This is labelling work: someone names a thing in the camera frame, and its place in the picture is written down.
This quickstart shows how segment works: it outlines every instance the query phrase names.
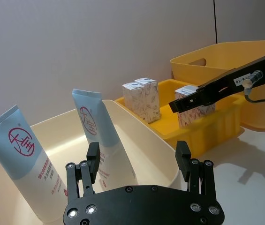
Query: yellow plastic bin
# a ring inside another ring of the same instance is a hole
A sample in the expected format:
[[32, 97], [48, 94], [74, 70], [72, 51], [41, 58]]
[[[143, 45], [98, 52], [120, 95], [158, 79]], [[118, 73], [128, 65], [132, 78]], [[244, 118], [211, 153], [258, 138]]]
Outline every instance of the yellow plastic bin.
[[[201, 85], [263, 56], [265, 41], [227, 42], [179, 56], [170, 63], [176, 80]], [[265, 98], [265, 85], [253, 89], [250, 97]], [[247, 128], [265, 131], [265, 103], [246, 102], [241, 111], [241, 122]]]
[[200, 118], [185, 128], [179, 128], [177, 113], [172, 113], [168, 103], [174, 100], [174, 91], [186, 85], [189, 83], [177, 80], [159, 82], [161, 119], [150, 124], [126, 108], [123, 97], [116, 102], [143, 121], [174, 149], [178, 140], [185, 140], [190, 147], [192, 157], [198, 157], [240, 132], [240, 110], [245, 99], [231, 95], [216, 103], [215, 113]]

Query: toothpaste tube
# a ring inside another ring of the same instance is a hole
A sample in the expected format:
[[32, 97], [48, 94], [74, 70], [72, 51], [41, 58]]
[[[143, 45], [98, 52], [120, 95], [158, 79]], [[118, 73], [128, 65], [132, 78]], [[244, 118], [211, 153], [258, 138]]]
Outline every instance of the toothpaste tube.
[[66, 186], [17, 106], [0, 116], [0, 163], [43, 223], [60, 220]]
[[135, 172], [101, 93], [74, 89], [72, 94], [88, 143], [99, 142], [99, 174], [104, 190], [136, 185]]

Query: product box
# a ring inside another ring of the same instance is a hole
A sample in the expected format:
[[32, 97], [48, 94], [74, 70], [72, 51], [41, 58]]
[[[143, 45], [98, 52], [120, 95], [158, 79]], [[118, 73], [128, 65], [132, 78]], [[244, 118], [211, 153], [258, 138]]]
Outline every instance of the product box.
[[[196, 92], [198, 87], [195, 86], [185, 86], [182, 88], [179, 88], [175, 91], [175, 99], [180, 99], [183, 98], [187, 95], [193, 94]], [[184, 127], [186, 125], [189, 125], [191, 122], [206, 116], [210, 113], [213, 113], [216, 109], [216, 105], [212, 104], [209, 106], [199, 106], [193, 109], [190, 109], [188, 111], [178, 113], [178, 122], [179, 122], [179, 127]]]
[[132, 82], [122, 85], [123, 96], [125, 101], [125, 106], [141, 117], [143, 120], [147, 120], [147, 116], [144, 110], [144, 99], [145, 99], [145, 89], [144, 86]]
[[144, 87], [144, 111], [146, 114], [146, 121], [152, 123], [159, 120], [159, 90], [157, 81], [150, 78], [140, 78], [135, 80], [135, 82]]

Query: white box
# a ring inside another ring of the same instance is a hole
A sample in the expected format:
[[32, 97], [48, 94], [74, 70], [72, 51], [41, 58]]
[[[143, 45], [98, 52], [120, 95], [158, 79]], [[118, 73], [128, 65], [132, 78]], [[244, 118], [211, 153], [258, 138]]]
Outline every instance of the white box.
[[[194, 87], [191, 85], [179, 88], [175, 91], [175, 99], [183, 98], [187, 95], [193, 94], [196, 92], [196, 89], [198, 87]], [[179, 127], [184, 127], [186, 125], [189, 125], [191, 122], [204, 117], [210, 113], [213, 113], [216, 109], [216, 105], [212, 104], [209, 106], [199, 106], [193, 109], [190, 109], [188, 111], [178, 113], [178, 122]]]
[[135, 80], [135, 82], [144, 86], [144, 110], [146, 114], [146, 121], [148, 123], [152, 123], [156, 120], [159, 120], [159, 89], [157, 81], [150, 78], [140, 78]]
[[145, 99], [145, 90], [144, 86], [132, 82], [122, 85], [123, 96], [125, 101], [125, 106], [141, 117], [143, 120], [147, 119], [145, 110], [144, 110], [144, 99]]

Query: table surface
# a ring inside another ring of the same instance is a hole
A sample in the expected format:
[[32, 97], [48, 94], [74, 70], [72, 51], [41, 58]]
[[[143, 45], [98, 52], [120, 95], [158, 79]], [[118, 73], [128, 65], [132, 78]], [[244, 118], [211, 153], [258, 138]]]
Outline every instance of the table surface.
[[265, 133], [243, 133], [212, 149], [217, 200], [226, 225], [265, 224]]

